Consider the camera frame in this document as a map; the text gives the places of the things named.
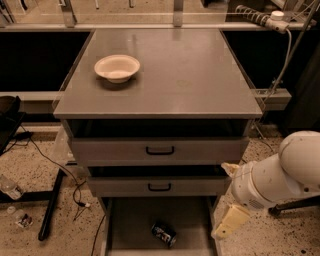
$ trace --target white bowl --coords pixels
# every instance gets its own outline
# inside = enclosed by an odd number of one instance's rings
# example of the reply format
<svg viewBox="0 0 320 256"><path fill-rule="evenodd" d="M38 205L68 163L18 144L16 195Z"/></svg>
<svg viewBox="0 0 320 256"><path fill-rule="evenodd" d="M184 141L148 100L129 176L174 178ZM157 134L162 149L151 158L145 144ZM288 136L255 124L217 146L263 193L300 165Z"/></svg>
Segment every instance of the white bowl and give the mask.
<svg viewBox="0 0 320 256"><path fill-rule="evenodd" d="M111 83L124 83L140 68L140 62L128 55L111 55L99 60L94 70Z"/></svg>

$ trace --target drawer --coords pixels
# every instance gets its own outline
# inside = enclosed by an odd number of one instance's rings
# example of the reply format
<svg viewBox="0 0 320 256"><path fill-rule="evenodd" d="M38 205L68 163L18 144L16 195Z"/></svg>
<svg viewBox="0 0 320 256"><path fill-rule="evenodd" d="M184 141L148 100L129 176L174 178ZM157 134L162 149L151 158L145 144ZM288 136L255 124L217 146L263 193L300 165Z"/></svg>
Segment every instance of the drawer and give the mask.
<svg viewBox="0 0 320 256"><path fill-rule="evenodd" d="M229 177L89 177L96 197L217 196L225 194Z"/></svg>
<svg viewBox="0 0 320 256"><path fill-rule="evenodd" d="M210 205L202 197L113 199L101 255L221 255L218 242L210 237ZM177 234L170 249L151 233L157 221Z"/></svg>
<svg viewBox="0 0 320 256"><path fill-rule="evenodd" d="M83 166L197 165L239 162L246 137L194 139L78 139L72 152Z"/></svg>

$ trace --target cabinet top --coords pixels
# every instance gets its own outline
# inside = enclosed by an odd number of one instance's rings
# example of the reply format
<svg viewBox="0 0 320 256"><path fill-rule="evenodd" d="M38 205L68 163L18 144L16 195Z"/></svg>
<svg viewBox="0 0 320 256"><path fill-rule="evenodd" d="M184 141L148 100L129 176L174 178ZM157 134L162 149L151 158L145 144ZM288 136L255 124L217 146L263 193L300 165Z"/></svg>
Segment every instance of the cabinet top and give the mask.
<svg viewBox="0 0 320 256"><path fill-rule="evenodd" d="M123 84L94 72L98 60L114 54L141 64ZM217 29L97 29L54 115L251 119L261 110Z"/></svg>

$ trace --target open drawer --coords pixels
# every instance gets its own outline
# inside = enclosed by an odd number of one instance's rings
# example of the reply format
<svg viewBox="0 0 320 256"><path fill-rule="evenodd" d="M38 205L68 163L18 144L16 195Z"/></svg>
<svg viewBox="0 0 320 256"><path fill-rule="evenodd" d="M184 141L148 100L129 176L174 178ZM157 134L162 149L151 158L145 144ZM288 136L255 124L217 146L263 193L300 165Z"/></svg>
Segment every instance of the open drawer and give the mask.
<svg viewBox="0 0 320 256"><path fill-rule="evenodd" d="M96 197L216 196L231 179L219 166L91 167L88 186Z"/></svg>
<svg viewBox="0 0 320 256"><path fill-rule="evenodd" d="M112 199L101 255L220 255L218 246L210 237L213 225L210 207L206 197ZM157 221L177 234L176 242L170 249L151 233Z"/></svg>
<svg viewBox="0 0 320 256"><path fill-rule="evenodd" d="M83 166L195 165L239 162L246 137L73 138L72 152Z"/></svg>

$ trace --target white cable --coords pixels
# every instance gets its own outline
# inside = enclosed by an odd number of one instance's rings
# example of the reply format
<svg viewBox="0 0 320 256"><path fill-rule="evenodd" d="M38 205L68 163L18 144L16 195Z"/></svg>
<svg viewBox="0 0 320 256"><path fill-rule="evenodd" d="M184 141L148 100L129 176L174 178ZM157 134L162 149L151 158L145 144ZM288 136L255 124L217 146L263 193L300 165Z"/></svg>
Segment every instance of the white cable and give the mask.
<svg viewBox="0 0 320 256"><path fill-rule="evenodd" d="M306 10L308 10L308 9L314 4L315 1L316 1L316 0L313 0L312 3L309 4L303 11L301 11L301 12L298 13L297 15L293 16L290 21L292 21L292 20L294 20L295 18L297 18L297 17L299 17L300 15L302 15Z"/></svg>
<svg viewBox="0 0 320 256"><path fill-rule="evenodd" d="M291 31L289 29L286 29L287 33L288 33L288 37L289 37L289 40L288 40L288 48L287 48L287 54L286 54L286 58L285 58L285 61L284 61L284 65L281 69L281 72L280 74L287 68L288 66L288 61L289 61L289 54L291 52L291 43L292 43L292 34L291 34ZM263 102L265 103L274 93L275 93L275 85L271 88L270 90L270 93L268 94L268 96L263 100Z"/></svg>

